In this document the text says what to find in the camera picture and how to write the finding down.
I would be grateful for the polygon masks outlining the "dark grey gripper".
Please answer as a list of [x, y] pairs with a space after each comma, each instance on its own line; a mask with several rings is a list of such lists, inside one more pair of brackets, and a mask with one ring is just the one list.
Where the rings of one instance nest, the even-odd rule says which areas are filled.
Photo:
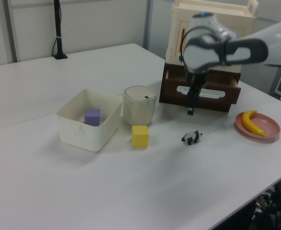
[[187, 108], [188, 115], [194, 114], [194, 108], [198, 104], [200, 92], [202, 86], [207, 81], [207, 72], [202, 73], [192, 73], [190, 71], [186, 71], [186, 81], [190, 86], [190, 89], [187, 94]]

